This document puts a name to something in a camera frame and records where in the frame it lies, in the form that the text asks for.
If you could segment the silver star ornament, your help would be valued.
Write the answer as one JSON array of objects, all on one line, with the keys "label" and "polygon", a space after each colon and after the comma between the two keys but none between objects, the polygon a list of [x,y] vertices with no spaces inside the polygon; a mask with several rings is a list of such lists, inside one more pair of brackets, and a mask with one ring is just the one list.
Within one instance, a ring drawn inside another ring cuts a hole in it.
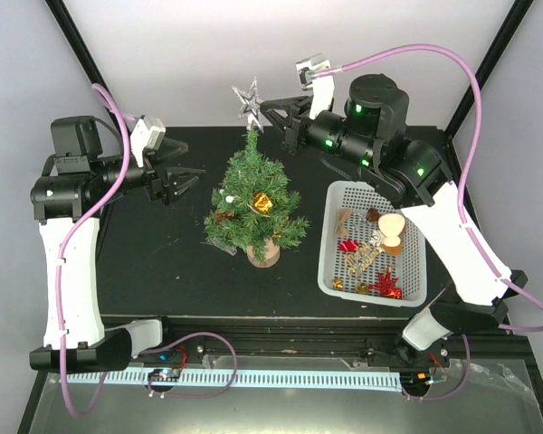
[{"label": "silver star ornament", "polygon": [[262,133],[261,104],[263,103],[263,100],[259,96],[257,78],[254,77],[252,79],[248,90],[240,90],[235,86],[232,86],[232,90],[241,104],[237,118],[245,121],[245,126],[248,131],[258,130]]}]

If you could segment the white ball string lights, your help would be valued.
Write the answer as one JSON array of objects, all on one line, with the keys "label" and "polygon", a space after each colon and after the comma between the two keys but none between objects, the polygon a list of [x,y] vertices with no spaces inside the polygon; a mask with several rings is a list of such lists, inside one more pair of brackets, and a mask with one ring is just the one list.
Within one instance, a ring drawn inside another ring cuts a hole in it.
[{"label": "white ball string lights", "polygon": [[219,189],[217,191],[217,196],[215,200],[215,207],[221,208],[228,206],[232,203],[234,203],[238,199],[238,196],[235,194],[230,194],[226,192],[224,189]]}]

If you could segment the gold gift box ornament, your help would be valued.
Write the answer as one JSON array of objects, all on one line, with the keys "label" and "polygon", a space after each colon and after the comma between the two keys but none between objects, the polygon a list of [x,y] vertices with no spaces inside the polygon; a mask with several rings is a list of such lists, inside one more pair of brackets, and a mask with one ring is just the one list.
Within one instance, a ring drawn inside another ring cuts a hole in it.
[{"label": "gold gift box ornament", "polygon": [[273,202],[268,194],[259,192],[252,199],[252,207],[257,213],[267,215],[273,208]]}]

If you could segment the small green christmas tree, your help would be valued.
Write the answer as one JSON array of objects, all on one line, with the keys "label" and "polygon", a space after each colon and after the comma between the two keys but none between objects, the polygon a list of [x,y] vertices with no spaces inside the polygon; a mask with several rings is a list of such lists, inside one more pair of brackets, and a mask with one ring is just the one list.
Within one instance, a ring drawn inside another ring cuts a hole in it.
[{"label": "small green christmas tree", "polygon": [[310,222],[295,214],[300,193],[288,188],[283,163],[259,151],[260,135],[257,127],[248,130],[245,147],[228,160],[204,224],[209,243],[242,250],[252,265],[265,269],[278,262],[283,250],[301,244]]}]

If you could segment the white perforated plastic basket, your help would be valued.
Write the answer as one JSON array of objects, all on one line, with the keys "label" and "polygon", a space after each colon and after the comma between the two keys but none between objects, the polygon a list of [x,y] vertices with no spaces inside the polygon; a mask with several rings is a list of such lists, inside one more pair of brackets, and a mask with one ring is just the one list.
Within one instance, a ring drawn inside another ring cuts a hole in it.
[{"label": "white perforated plastic basket", "polygon": [[424,304],[424,236],[406,221],[396,253],[384,247],[377,219],[395,212],[368,184],[336,181],[329,186],[318,265],[318,286],[324,294],[387,307]]}]

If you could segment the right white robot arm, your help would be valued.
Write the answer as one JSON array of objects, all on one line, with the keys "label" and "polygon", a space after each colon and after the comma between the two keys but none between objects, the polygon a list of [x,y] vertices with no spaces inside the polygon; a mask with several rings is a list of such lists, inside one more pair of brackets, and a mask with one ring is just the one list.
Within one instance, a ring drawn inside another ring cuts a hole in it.
[{"label": "right white robot arm", "polygon": [[312,146],[354,164],[423,234],[451,278],[449,287],[395,339],[395,358],[413,364],[448,335],[501,326],[508,313],[505,298],[528,278],[498,260],[469,214],[458,211],[458,187],[445,157],[406,125],[408,94],[384,74],[362,75],[350,84],[340,116],[332,110],[328,84],[307,88],[309,96],[261,104],[261,113],[283,133],[289,152]]}]

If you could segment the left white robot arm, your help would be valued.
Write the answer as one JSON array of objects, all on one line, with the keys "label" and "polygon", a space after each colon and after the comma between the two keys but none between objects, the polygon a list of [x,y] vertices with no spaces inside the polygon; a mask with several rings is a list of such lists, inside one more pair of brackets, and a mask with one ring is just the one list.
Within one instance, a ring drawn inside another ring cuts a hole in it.
[{"label": "left white robot arm", "polygon": [[146,350],[169,359],[176,339],[159,319],[137,320],[106,330],[97,295],[96,254],[100,212],[74,225],[119,178],[122,156],[104,156],[97,119],[58,118],[51,124],[54,147],[30,193],[46,257],[48,318],[41,347],[29,354],[36,371],[68,373],[125,369]]}]

